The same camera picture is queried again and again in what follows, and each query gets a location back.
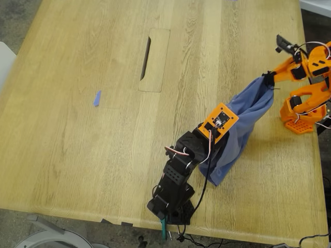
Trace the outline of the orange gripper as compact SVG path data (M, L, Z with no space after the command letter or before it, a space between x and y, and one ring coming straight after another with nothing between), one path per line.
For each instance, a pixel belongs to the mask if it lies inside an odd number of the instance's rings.
M310 77L308 58L305 55L295 55L279 64L272 71L263 74L263 84L274 87L275 83L287 80L300 81Z

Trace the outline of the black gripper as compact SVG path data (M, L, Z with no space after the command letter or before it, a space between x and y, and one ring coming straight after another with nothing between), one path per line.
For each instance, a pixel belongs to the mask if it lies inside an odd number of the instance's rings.
M198 130L198 128L195 128L192 132L197 138L198 140L202 143L205 153L208 154L209 152L209 137L206 137L205 135L202 134L202 132L200 132ZM213 155L222 155L227 142L229 139L229 133L227 132L218 142L215 142L214 145L212 145L212 152Z

